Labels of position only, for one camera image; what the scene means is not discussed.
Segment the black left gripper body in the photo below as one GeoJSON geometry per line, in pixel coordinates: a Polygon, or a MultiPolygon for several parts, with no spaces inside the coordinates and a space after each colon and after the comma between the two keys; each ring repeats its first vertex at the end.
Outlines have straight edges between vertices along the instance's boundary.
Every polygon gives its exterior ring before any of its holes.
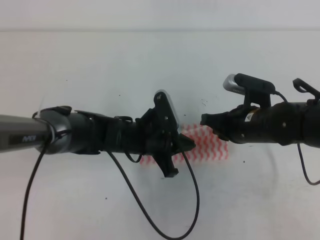
{"type": "Polygon", "coordinates": [[[173,136],[178,133],[166,132],[160,125],[155,107],[148,109],[142,117],[117,117],[118,152],[126,155],[151,155],[176,150],[173,136]]]}

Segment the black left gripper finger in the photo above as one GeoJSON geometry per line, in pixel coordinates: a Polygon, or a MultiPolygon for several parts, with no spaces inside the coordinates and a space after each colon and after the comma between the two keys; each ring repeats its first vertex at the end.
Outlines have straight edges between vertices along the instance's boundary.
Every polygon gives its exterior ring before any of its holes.
{"type": "Polygon", "coordinates": [[[173,178],[179,173],[173,164],[172,154],[170,152],[156,152],[152,157],[165,178],[173,178]]]}
{"type": "Polygon", "coordinates": [[[182,152],[188,152],[191,151],[196,147],[196,143],[192,138],[189,138],[188,136],[179,133],[176,139],[176,152],[182,153],[182,152]]]}

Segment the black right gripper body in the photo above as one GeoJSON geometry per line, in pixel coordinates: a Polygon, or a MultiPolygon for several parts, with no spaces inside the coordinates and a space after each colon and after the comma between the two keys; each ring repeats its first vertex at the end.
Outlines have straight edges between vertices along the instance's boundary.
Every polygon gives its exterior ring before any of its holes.
{"type": "Polygon", "coordinates": [[[240,106],[229,111],[224,120],[224,139],[235,144],[282,144],[279,117],[282,109],[281,104],[276,104],[268,108],[240,106]]]}

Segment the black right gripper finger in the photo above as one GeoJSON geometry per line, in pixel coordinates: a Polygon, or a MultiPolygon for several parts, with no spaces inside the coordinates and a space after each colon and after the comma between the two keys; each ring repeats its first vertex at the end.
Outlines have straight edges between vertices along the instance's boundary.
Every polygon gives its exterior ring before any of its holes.
{"type": "Polygon", "coordinates": [[[222,141],[225,141],[225,142],[228,142],[229,141],[229,137],[224,133],[224,131],[220,131],[219,129],[217,128],[213,128],[212,129],[212,133],[214,135],[217,135],[217,137],[222,140],[222,141]]]}
{"type": "Polygon", "coordinates": [[[200,125],[210,128],[232,128],[235,126],[234,119],[229,112],[201,115],[200,125]]]}

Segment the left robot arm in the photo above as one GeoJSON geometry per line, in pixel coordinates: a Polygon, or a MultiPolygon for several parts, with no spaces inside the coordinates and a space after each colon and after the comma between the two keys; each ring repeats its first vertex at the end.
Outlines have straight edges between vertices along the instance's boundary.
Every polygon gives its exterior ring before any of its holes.
{"type": "Polygon", "coordinates": [[[72,111],[70,106],[57,106],[40,111],[31,118],[1,115],[0,151],[28,148],[48,155],[73,153],[98,155],[101,152],[151,156],[164,177],[178,174],[172,156],[195,148],[194,140],[178,132],[172,118],[160,119],[156,109],[141,118],[108,117],[87,111],[72,111]]]}

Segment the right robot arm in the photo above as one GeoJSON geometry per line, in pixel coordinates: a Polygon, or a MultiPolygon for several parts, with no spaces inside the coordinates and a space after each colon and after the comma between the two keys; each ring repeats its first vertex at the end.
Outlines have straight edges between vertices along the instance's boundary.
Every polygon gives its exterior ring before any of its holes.
{"type": "Polygon", "coordinates": [[[239,105],[223,113],[204,113],[200,124],[210,127],[220,139],[235,144],[305,144],[314,148],[320,146],[318,104],[281,102],[267,108],[245,108],[239,105]]]}

